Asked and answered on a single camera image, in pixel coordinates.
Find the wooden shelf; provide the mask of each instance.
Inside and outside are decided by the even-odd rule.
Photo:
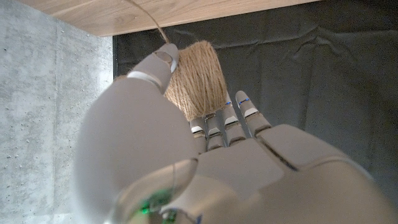
[[[124,0],[18,0],[98,36],[153,29],[148,15]],[[137,0],[162,27],[317,0]]]

